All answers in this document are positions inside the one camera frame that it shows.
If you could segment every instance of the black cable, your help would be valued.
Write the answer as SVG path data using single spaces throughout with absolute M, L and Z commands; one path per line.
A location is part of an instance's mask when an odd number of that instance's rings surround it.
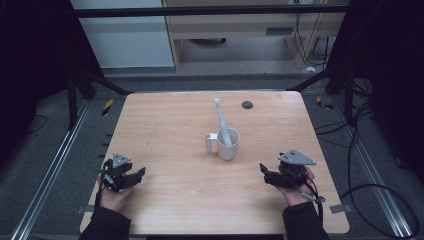
M 334 122 L 334 123 L 329 123 L 329 124 L 326 124 L 326 125 L 323 125 L 323 126 L 316 127 L 316 128 L 314 128 L 314 130 L 318 130 L 320 128 L 325 128 L 325 127 L 333 126 L 333 125 L 336 125 L 338 123 L 344 123 L 344 122 L 345 121 L 338 121 L 338 122 Z
M 319 196 L 318 189 L 317 189 L 317 186 L 315 185 L 314 181 L 310 177 L 308 177 L 308 179 L 314 185 L 315 189 L 313 189 L 312 186 L 309 183 L 307 183 L 307 182 L 305 183 L 305 186 L 312 192 L 312 194 L 315 197 L 315 201 L 314 202 L 318 206 L 318 217 L 319 217 L 319 221 L 320 221 L 321 227 L 322 227 L 323 224 L 324 224 L 324 210 L 322 208 L 322 203 L 325 202 L 325 198 Z
M 294 45 L 300 57 L 302 58 L 303 63 L 309 67 L 315 67 L 315 66 L 320 66 L 324 64 L 324 63 L 313 63 L 308 60 L 308 56 L 306 56 L 307 54 L 306 54 L 305 46 L 303 45 L 302 37 L 300 36 L 300 32 L 299 32 L 299 21 L 300 21 L 300 13 L 296 13 L 296 30 L 294 32 Z M 296 41 L 297 36 L 299 36 L 299 41 L 302 46 L 303 53 L 300 51 L 299 46 L 297 45 L 297 41 Z
M 338 144 L 338 143 L 332 142 L 332 141 L 330 141 L 330 140 L 327 140 L 327 139 L 325 139 L 325 138 L 320 138 L 320 137 L 318 137 L 318 139 L 319 139 L 319 140 L 322 140 L 322 141 L 326 141 L 326 142 L 328 142 L 328 143 L 330 143 L 330 144 L 333 144 L 333 145 L 335 145 L 335 146 L 338 146 L 338 147 L 342 147 L 342 148 L 349 148 L 349 146 L 344 146 L 344 145 L 341 145 L 341 144 Z
M 358 215 L 362 218 L 362 220 L 365 223 L 367 223 L 371 228 L 373 228 L 374 230 L 376 230 L 380 234 L 382 234 L 382 235 L 384 235 L 386 237 L 394 238 L 394 239 L 410 239 L 410 238 L 413 238 L 419 232 L 419 220 L 418 220 L 418 217 L 416 216 L 415 212 L 413 211 L 412 207 L 408 204 L 408 202 L 404 198 L 402 198 L 402 196 L 399 193 L 397 193 L 396 191 L 394 191 L 393 189 L 391 189 L 389 187 L 386 187 L 386 186 L 383 186 L 383 185 L 379 185 L 379 184 L 363 184 L 363 185 L 357 186 L 355 188 L 352 188 L 352 181 L 351 181 L 351 155 L 352 155 L 352 149 L 353 149 L 353 145 L 354 145 L 354 142 L 355 142 L 355 136 L 358 134 L 357 133 L 358 132 L 358 118 L 359 118 L 359 116 L 361 116 L 360 115 L 361 111 L 363 111 L 364 109 L 367 108 L 367 107 L 364 107 L 364 108 L 361 108 L 361 107 L 358 109 L 358 111 L 357 111 L 357 113 L 355 115 L 355 119 L 354 119 L 354 132 L 353 132 L 352 141 L 350 143 L 349 152 L 348 152 L 348 163 L 347 163 L 347 168 L 348 168 L 347 170 L 348 170 L 348 172 L 347 172 L 347 177 L 348 177 L 348 189 L 349 190 L 346 193 L 342 194 L 340 198 L 344 198 L 345 196 L 349 195 L 350 196 L 350 200 L 352 202 L 352 205 L 355 208 L 355 210 L 358 213 Z M 416 226 L 415 231 L 411 235 L 409 235 L 407 237 L 398 237 L 396 235 L 393 235 L 391 233 L 388 233 L 388 232 L 386 232 L 386 231 L 378 228 L 376 225 L 372 224 L 361 213 L 360 209 L 356 205 L 355 199 L 353 197 L 353 192 L 356 191 L 356 190 L 359 190 L 359 189 L 362 189 L 362 188 L 368 188 L 368 187 L 384 188 L 384 189 L 386 189 L 386 190 L 394 193 L 398 197 L 398 199 L 401 200 L 405 204 L 405 206 L 408 208 L 408 210 L 411 212 L 412 216 L 414 217 L 415 226 Z
M 345 123 L 345 124 L 343 124 L 343 125 L 335 128 L 335 129 L 332 129 L 332 130 L 329 130 L 329 131 L 326 131 L 326 132 L 316 133 L 316 135 L 319 136 L 319 135 L 325 135 L 325 134 L 334 133 L 334 132 L 339 131 L 340 129 L 343 129 L 346 125 L 348 125 L 348 123 Z

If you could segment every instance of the toothbrush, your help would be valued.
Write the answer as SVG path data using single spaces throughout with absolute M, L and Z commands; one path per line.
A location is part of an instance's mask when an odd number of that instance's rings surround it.
M 215 98 L 216 111 L 218 112 L 219 127 L 221 128 L 222 138 L 224 139 L 224 144 L 226 146 L 231 146 L 233 144 L 231 143 L 230 133 L 228 132 L 227 124 L 225 123 L 224 116 L 222 116 L 221 108 L 219 107 L 220 104 L 221 101 L 219 100 L 219 98 Z

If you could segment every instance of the gray floor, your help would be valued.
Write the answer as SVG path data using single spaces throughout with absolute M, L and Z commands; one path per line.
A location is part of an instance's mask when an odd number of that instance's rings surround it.
M 278 38 L 227 39 L 222 45 L 199 45 L 187 41 L 184 47 L 181 70 L 178 73 L 149 72 L 142 77 L 111 76 L 109 80 L 136 92 L 283 90 L 313 75 L 305 69 L 294 67 L 284 41 Z M 326 109 L 316 102 L 317 95 L 334 106 L 343 101 L 342 94 L 327 98 L 323 95 L 323 86 L 325 80 L 314 84 L 302 94 L 317 132 L 334 129 L 343 121 L 340 111 Z M 87 102 L 79 97 L 80 107 L 88 104 L 85 120 L 40 212 L 37 213 L 31 238 L 75 239 L 79 234 L 82 214 L 78 213 L 78 209 L 90 197 L 110 134 L 114 131 L 125 101 L 125 96 L 119 96 L 102 86 L 95 84 L 95 88 L 98 94 L 93 101 Z M 110 98 L 114 99 L 112 108 L 107 116 L 101 116 L 105 102 Z M 355 97 L 357 106 L 364 102 L 365 99 Z M 0 239 L 9 239 L 9 235 L 17 227 L 65 138 L 68 124 L 66 92 L 59 92 L 40 102 L 37 114 L 39 116 L 12 156 L 13 165 L 1 170 Z M 356 146 L 361 143 L 365 146 L 367 157 L 372 160 L 384 183 L 405 197 L 423 222 L 423 185 L 411 170 L 396 167 L 395 156 L 372 113 L 364 115 L 358 123 L 360 142 Z M 351 140 L 349 129 L 319 135 L 319 140 L 337 191 L 341 195 L 348 190 L 347 146 Z M 353 186 L 370 182 L 370 176 L 364 170 L 364 161 L 361 160 L 363 157 L 358 153 L 359 150 L 354 150 L 352 154 Z M 355 200 L 367 219 L 384 231 L 393 233 L 376 195 L 378 193 L 371 189 L 360 190 L 355 193 Z M 342 202 L 350 203 L 348 198 Z M 415 229 L 409 212 L 403 204 L 398 202 L 398 205 L 410 228 Z M 347 216 L 351 227 L 349 232 L 342 236 L 332 236 L 332 239 L 387 239 L 365 224 L 356 212 L 348 213 Z M 424 235 L 421 233 L 415 239 L 424 239 Z

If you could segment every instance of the white cup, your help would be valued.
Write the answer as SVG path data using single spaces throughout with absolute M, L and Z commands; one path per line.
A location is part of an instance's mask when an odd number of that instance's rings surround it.
M 224 144 L 224 140 L 222 139 L 222 133 L 206 133 L 205 134 L 205 143 L 206 143 L 206 151 L 208 153 L 212 153 L 212 141 L 217 142 L 218 146 L 218 156 L 224 160 L 232 160 L 237 156 L 237 147 L 240 141 L 240 134 L 232 128 L 228 129 L 231 138 L 231 146 L 227 146 Z

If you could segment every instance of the human hand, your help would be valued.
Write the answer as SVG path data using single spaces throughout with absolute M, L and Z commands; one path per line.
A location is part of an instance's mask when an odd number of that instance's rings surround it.
M 100 176 L 97 178 L 97 184 L 101 183 Z M 100 198 L 100 207 L 120 212 L 128 196 L 134 191 L 134 186 L 124 189 L 120 192 L 114 192 L 105 187 Z
M 311 169 L 309 169 L 309 167 L 305 166 L 306 169 L 306 174 L 308 175 L 308 184 L 311 185 L 312 181 L 310 179 L 314 179 L 315 175 L 312 173 Z M 284 197 L 286 198 L 287 203 L 289 204 L 289 206 L 294 206 L 294 205 L 298 205 L 301 203 L 305 203 L 305 202 L 309 202 L 310 200 L 305 198 L 304 196 L 302 196 L 302 194 L 300 194 L 300 192 L 302 193 L 306 193 L 310 196 L 313 196 L 313 193 L 311 192 L 311 190 L 306 187 L 305 185 L 302 185 L 299 190 L 298 189 L 286 189 L 286 188 L 282 188 L 282 187 L 276 187 L 278 191 L 280 191 Z

